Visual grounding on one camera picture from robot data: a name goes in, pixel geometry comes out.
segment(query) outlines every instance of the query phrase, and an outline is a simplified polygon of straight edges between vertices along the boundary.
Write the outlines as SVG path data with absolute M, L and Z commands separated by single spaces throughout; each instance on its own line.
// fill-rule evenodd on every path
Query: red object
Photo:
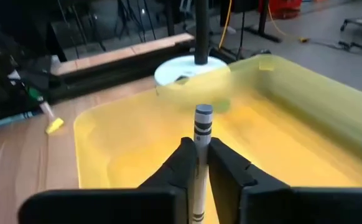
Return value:
M 299 15 L 301 3 L 302 0 L 269 0 L 269 8 L 274 19 L 290 19 Z M 259 12 L 263 4 L 264 0 L 259 0 Z

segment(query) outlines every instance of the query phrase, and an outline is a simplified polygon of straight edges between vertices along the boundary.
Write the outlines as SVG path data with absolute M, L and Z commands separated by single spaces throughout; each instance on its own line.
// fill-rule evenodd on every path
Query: wooden table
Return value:
M 191 35 L 181 34 L 138 44 L 62 63 L 52 68 L 52 73 L 63 75 L 191 39 Z M 44 132 L 48 125 L 47 118 L 41 115 L 1 127 L 0 224 L 17 223 L 17 209 L 27 197 L 36 192 L 78 188 L 73 122 L 81 112 L 153 88 L 154 85 L 153 78 L 147 77 L 59 103 L 53 106 L 53 110 L 65 121 L 65 125 L 50 136 Z

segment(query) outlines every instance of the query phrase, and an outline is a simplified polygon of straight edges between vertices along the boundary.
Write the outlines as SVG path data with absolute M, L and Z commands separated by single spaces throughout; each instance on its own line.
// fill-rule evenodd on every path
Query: gray floor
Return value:
M 295 19 L 277 20 L 276 24 L 284 32 L 302 37 L 310 37 L 320 39 L 322 42 L 337 42 L 339 40 L 352 41 L 362 43 L 362 28 L 350 24 L 344 32 L 340 32 L 340 26 L 345 18 L 361 17 L 362 1 L 348 1 L 348 3 L 340 4 L 342 0 L 333 0 L 325 3 L 315 3 L 303 6 L 304 13 Z M 245 18 L 245 26 L 258 23 L 259 14 L 257 12 L 249 12 Z M 214 31 L 220 30 L 218 27 L 218 17 L 211 18 L 211 26 Z M 231 26 L 236 29 L 241 27 L 241 15 L 233 15 L 230 22 Z M 177 26 L 177 32 L 182 32 L 181 26 Z M 339 82 L 352 86 L 362 91 L 362 56 L 349 54 L 343 51 L 330 49 L 328 47 L 301 44 L 293 38 L 284 37 L 274 28 L 271 21 L 267 22 L 266 32 L 275 34 L 283 38 L 280 44 L 273 43 L 266 39 L 257 37 L 248 32 L 244 33 L 243 47 L 244 49 L 269 49 L 272 53 L 280 55 L 303 67 L 309 68 L 315 72 L 326 75 Z M 166 36 L 166 29 L 156 29 L 158 38 Z M 236 49 L 239 45 L 240 30 L 237 34 L 227 35 L 225 47 Z M 146 35 L 147 40 L 152 40 L 152 33 Z M 220 41 L 220 36 L 212 37 L 214 42 Z M 117 49 L 122 46 L 136 44 L 139 42 L 138 36 L 125 37 L 123 40 L 106 40 L 105 46 L 108 50 Z M 99 53 L 99 47 L 91 44 L 88 47 L 79 47 L 81 56 Z M 71 55 L 73 49 L 68 49 L 67 54 Z

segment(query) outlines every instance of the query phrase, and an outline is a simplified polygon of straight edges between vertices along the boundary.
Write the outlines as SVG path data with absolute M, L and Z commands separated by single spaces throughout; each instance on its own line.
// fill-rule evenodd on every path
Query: white disc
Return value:
M 182 77 L 190 78 L 226 66 L 225 62 L 210 56 L 205 65 L 195 65 L 195 57 L 193 55 L 181 56 L 168 60 L 157 67 L 155 81 L 157 85 L 164 86 Z

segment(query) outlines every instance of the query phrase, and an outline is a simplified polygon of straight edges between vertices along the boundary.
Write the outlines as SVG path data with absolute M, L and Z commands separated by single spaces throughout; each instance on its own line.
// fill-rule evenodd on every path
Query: yellow tray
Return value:
M 362 92 L 273 55 L 79 115 L 80 187 L 137 187 L 193 136 L 198 103 L 215 107 L 213 136 L 274 177 L 362 187 Z M 205 222 L 218 223 L 208 192 Z

